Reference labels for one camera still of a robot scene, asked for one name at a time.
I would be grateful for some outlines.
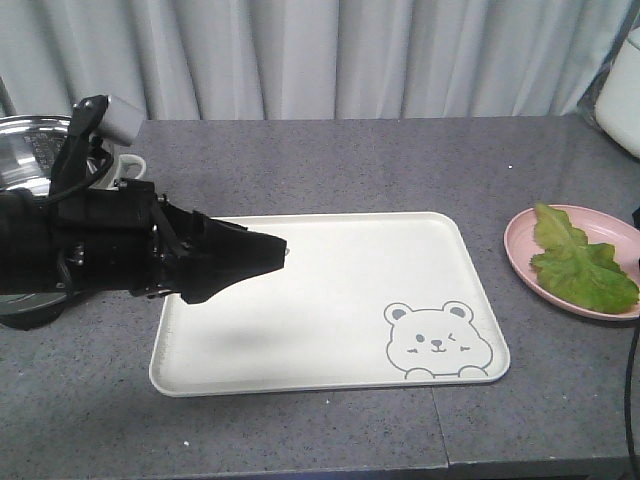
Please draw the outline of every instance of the bear face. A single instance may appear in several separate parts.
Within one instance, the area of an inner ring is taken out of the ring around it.
[[[391,324],[387,356],[405,372],[430,377],[487,375],[493,350],[471,324],[473,311],[462,302],[447,302],[439,310],[412,310],[392,303],[384,311]]]

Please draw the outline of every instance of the gray countertop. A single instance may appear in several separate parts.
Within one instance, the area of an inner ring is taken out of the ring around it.
[[[640,165],[581,118],[155,121],[127,151],[158,192],[211,216],[451,217],[511,368],[489,385],[168,398],[147,376],[162,302],[95,294],[47,327],[1,329],[1,478],[616,478],[626,467],[631,329],[546,303],[502,246],[536,201],[631,221]]]

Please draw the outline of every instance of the metal bowl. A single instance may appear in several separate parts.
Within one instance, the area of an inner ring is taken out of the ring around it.
[[[15,116],[0,119],[0,192],[27,188],[49,193],[51,167],[67,136],[69,117]],[[55,320],[67,300],[64,293],[0,295],[0,323],[28,330]]]

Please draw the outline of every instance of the curtain fold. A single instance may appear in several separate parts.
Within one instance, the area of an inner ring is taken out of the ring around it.
[[[153,119],[563,115],[632,1],[3,0],[0,114],[112,93]]]

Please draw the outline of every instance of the green lettuce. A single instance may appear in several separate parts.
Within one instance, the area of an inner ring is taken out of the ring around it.
[[[613,259],[609,243],[589,244],[566,212],[538,203],[534,238],[545,252],[531,265],[542,288],[558,298],[601,313],[623,313],[638,303],[638,285]]]

